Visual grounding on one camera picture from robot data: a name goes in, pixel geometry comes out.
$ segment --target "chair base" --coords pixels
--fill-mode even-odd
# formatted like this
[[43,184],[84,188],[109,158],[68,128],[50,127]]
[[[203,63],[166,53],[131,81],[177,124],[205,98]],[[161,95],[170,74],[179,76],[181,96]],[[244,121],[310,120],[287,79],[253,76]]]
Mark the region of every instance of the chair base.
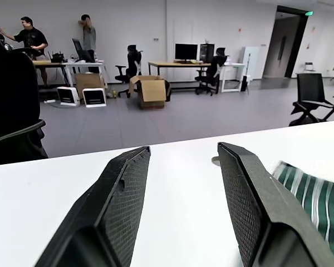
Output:
[[199,86],[195,89],[195,94],[199,95],[200,92],[206,92],[206,93],[209,93],[210,96],[213,96],[213,91],[215,91],[215,89],[209,86]]
[[117,93],[117,96],[118,96],[118,97],[121,97],[121,94],[122,94],[122,93],[125,93],[126,96],[127,96],[128,98],[131,97],[131,93],[129,92],[129,89],[126,89],[126,90],[123,90],[123,91],[118,92],[118,93]]

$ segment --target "cardboard box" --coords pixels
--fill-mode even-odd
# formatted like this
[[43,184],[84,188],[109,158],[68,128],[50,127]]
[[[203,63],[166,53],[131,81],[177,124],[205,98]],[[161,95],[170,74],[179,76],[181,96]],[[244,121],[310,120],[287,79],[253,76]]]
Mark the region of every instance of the cardboard box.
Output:
[[83,99],[83,90],[86,88],[105,88],[104,79],[99,73],[77,73],[76,84],[79,99]]
[[135,84],[141,108],[164,108],[171,90],[168,82],[160,76],[135,76],[130,79],[130,93],[134,92]]

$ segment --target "green striped fabric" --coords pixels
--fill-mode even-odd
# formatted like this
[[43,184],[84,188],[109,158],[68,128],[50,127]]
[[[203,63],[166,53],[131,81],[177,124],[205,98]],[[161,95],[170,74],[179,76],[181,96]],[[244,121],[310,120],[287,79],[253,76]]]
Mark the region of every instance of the green striped fabric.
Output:
[[334,183],[281,162],[273,176],[299,201],[334,253]]

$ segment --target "table leg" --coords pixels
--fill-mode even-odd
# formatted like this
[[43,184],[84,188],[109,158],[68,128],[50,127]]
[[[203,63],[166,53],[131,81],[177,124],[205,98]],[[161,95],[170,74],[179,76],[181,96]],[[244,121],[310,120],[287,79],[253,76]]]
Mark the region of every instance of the table leg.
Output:
[[102,71],[102,67],[101,66],[98,66],[99,68],[99,74],[102,76],[102,78],[104,79],[104,87],[107,89],[107,80],[106,80],[106,77]]
[[66,66],[65,69],[66,69],[69,85],[71,87],[73,87],[73,80],[72,80],[71,70],[69,69],[69,66]]
[[66,73],[66,71],[65,71],[65,68],[64,68],[64,67],[61,67],[61,71],[62,71],[63,80],[65,81],[65,84],[66,84],[66,85],[69,85],[69,80],[68,80],[68,77],[67,77],[67,73]]
[[241,77],[240,77],[239,91],[241,91],[241,86],[243,85],[243,79],[244,79],[244,76],[246,74],[245,66],[242,66],[241,68],[242,68],[242,70],[240,71],[241,72]]
[[225,66],[223,66],[223,75],[222,75],[222,89],[220,90],[221,92],[224,91],[224,88],[225,88],[225,73],[227,71],[227,68]]

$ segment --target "white table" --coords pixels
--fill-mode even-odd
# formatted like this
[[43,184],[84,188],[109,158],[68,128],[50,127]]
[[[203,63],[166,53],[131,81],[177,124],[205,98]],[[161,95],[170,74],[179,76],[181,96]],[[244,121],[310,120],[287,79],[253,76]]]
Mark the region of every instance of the white table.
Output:
[[[131,267],[239,266],[217,143],[334,182],[334,121],[152,145]],[[75,200],[127,149],[0,166],[0,267],[33,266]]]
[[71,73],[72,68],[74,67],[97,67],[99,68],[99,73],[102,75],[104,79],[105,88],[107,88],[108,77],[107,77],[107,71],[106,71],[104,61],[95,62],[95,63],[90,63],[90,62],[63,63],[63,65],[65,66],[68,82],[71,87],[73,87],[73,79],[72,79],[72,73]]
[[[240,83],[239,83],[239,86],[238,86],[237,89],[236,88],[235,89],[225,89],[225,81],[226,81],[225,74],[227,72],[227,68],[228,67],[240,68],[240,70],[238,72],[238,73],[240,73],[240,77],[239,77]],[[222,69],[221,80],[223,81],[223,83],[222,83],[221,93],[225,93],[225,92],[240,92],[241,91],[242,80],[243,80],[244,75],[245,75],[245,64],[243,64],[243,63],[229,63],[229,62],[226,62],[224,64],[224,66],[223,66],[223,69]]]

